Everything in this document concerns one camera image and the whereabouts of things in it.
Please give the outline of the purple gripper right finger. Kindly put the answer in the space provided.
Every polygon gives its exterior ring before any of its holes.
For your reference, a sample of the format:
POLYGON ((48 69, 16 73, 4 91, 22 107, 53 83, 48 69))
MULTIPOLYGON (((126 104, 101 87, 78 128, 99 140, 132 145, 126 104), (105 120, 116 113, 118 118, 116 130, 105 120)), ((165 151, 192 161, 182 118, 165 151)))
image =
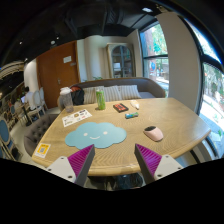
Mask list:
POLYGON ((182 169, 182 166, 170 155, 160 155, 140 144, 135 144, 134 154, 146 184, 182 169))

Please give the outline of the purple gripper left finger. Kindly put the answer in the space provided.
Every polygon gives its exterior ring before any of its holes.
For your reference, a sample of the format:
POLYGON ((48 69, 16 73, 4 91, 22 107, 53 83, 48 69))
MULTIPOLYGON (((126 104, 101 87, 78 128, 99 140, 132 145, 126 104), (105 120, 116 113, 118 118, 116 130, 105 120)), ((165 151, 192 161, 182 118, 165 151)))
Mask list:
POLYGON ((69 157, 60 156, 46 170, 76 185, 83 186, 95 156, 95 147, 87 146, 69 157))

